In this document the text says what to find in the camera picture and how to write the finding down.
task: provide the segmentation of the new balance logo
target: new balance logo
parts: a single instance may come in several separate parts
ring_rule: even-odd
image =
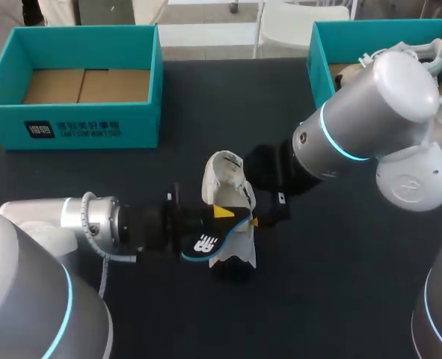
[[[209,253],[214,248],[214,243],[217,241],[217,238],[202,235],[200,241],[197,241],[194,246],[194,250],[196,252]]]

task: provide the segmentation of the yellow label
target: yellow label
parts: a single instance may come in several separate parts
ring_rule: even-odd
[[[233,212],[225,208],[214,205],[214,218],[236,217]]]

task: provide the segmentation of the sneaker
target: sneaker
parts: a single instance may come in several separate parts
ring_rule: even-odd
[[[245,179],[243,161],[239,156],[230,151],[220,151],[211,156],[204,172],[202,198],[209,205],[244,207],[251,211],[249,220],[233,230],[223,248],[209,260],[209,267],[217,261],[223,262],[236,256],[256,268],[254,226],[251,224],[256,198],[251,184]]]
[[[378,50],[371,56],[363,54],[363,57],[358,60],[363,67],[367,67],[377,56],[390,51],[409,54],[412,58],[418,60],[433,77],[438,76],[442,70],[442,39],[435,39],[431,43],[417,46],[410,46],[402,41],[389,49]]]
[[[379,55],[390,51],[404,52],[415,58],[435,80],[437,80],[437,76],[442,70],[442,39],[435,39],[431,43],[417,46],[400,42],[389,49],[378,50],[371,55],[363,54],[363,57],[358,59],[359,64],[352,64],[343,69],[334,79],[337,90],[355,79],[361,70],[371,64]]]

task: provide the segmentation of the black logo on box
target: black logo on box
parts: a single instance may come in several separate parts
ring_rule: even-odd
[[[55,138],[55,133],[48,121],[25,121],[31,138]]]

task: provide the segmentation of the shoe tongue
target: shoe tongue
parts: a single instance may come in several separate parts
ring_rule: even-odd
[[[234,153],[228,151],[219,153],[215,159],[214,172],[219,182],[229,183],[236,188],[244,184],[242,159]]]

